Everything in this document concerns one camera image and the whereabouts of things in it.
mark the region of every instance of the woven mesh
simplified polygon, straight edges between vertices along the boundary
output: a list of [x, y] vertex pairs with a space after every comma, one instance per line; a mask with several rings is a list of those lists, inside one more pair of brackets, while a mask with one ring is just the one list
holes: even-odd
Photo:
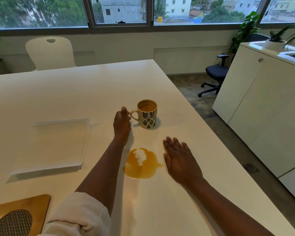
[[27, 236], [32, 216], [27, 210], [15, 210], [0, 219], [0, 236]]
[[64, 37], [31, 39], [25, 47], [37, 70], [75, 67], [71, 42]]

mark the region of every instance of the black office chair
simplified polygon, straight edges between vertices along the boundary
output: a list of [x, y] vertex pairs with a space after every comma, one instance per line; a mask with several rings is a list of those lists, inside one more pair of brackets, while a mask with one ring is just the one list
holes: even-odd
[[[247, 37], [247, 39], [245, 40], [245, 42], [264, 41], [269, 38], [270, 38], [269, 36], [254, 33], [254, 34], [249, 35]], [[205, 85], [207, 85], [212, 88], [199, 93], [198, 94], [199, 97], [201, 97], [203, 93], [208, 93], [208, 92], [212, 92], [212, 91], [216, 91], [215, 94], [218, 94], [220, 91], [220, 88], [222, 87], [222, 83], [227, 75], [228, 70], [229, 70], [228, 67], [224, 66], [225, 60], [229, 57], [229, 55], [222, 54], [222, 55], [217, 55], [217, 57], [222, 59], [221, 65], [208, 66], [208, 67], [206, 67], [205, 71], [212, 79], [216, 80], [219, 83], [219, 85], [213, 85], [213, 84], [208, 84], [208, 83], [201, 84], [201, 87], [204, 87]]]

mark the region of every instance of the brown liquid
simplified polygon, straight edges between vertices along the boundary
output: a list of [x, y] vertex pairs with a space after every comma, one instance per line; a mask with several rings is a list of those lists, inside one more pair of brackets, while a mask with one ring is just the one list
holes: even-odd
[[151, 112], [151, 111], [154, 111], [155, 109], [156, 109], [155, 106], [150, 106], [150, 105], [145, 105], [140, 107], [140, 110], [143, 112]]
[[154, 176], [157, 168], [162, 167], [163, 164], [157, 162], [154, 152], [148, 151], [145, 148], [140, 148], [146, 155], [146, 159], [140, 166], [138, 162], [139, 158], [137, 158], [136, 153], [134, 153], [136, 150], [137, 149], [133, 149], [128, 155], [126, 166], [123, 168], [125, 174], [131, 178], [151, 178]]

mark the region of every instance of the person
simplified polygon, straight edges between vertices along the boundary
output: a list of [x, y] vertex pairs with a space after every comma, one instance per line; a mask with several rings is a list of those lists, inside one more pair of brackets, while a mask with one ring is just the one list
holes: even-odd
[[[41, 236], [109, 234], [121, 155], [131, 130], [126, 107], [116, 113], [114, 139], [76, 191], [48, 219]], [[273, 235], [217, 192], [203, 177], [185, 142], [163, 140], [168, 173], [203, 204], [226, 235]]]

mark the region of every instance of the mug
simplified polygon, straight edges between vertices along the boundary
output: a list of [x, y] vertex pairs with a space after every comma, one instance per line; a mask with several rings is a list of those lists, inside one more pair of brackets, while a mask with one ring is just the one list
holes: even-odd
[[[134, 118], [132, 114], [138, 113], [138, 119]], [[150, 129], [156, 125], [157, 103], [151, 99], [144, 99], [138, 102], [137, 109], [130, 112], [130, 116], [137, 120], [139, 126], [145, 129]]]

